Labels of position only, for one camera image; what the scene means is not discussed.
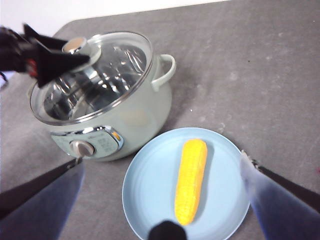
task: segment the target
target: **blue plate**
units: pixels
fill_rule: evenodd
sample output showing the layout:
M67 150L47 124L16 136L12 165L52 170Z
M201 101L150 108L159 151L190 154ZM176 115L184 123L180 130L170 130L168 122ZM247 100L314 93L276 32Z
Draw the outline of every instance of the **blue plate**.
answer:
M239 149L214 131L179 128L147 143L125 174L123 210L140 239L146 240L151 228L164 220L178 223L174 209L180 157L185 141L194 138L206 142L208 157L196 216L183 227L188 240L225 240L245 218L249 200L240 176Z

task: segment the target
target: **corn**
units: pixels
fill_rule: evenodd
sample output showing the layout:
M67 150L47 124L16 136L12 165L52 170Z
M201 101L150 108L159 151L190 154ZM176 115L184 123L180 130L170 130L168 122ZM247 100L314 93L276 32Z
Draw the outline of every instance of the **corn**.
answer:
M185 142L175 191L174 213L181 225L190 224L196 215L208 149L204 141Z

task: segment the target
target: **gray tablecloth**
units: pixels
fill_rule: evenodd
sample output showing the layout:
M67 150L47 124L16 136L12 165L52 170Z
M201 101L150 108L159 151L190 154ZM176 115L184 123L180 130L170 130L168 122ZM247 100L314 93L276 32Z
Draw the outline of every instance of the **gray tablecloth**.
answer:
M70 22L56 36L114 30L140 32L156 53L176 59L172 109L161 132L218 131L267 168L320 193L319 1L234 0L97 17ZM1 92L2 191L70 159L33 117L31 82L15 75ZM121 203L133 156L85 163L62 240L137 239ZM251 209L230 239L263 239Z

